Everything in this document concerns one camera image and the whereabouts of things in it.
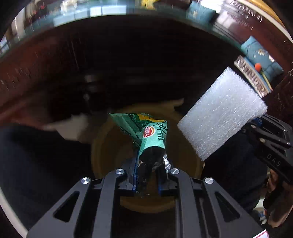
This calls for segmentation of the person's right hand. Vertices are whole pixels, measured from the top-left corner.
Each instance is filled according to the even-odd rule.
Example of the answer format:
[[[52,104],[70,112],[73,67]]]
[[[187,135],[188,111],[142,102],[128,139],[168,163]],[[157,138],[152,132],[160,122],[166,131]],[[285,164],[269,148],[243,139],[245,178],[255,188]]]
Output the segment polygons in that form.
[[[292,185],[282,181],[278,174],[270,169],[267,182],[269,196],[266,209],[267,223],[273,228],[283,224],[292,211]]]

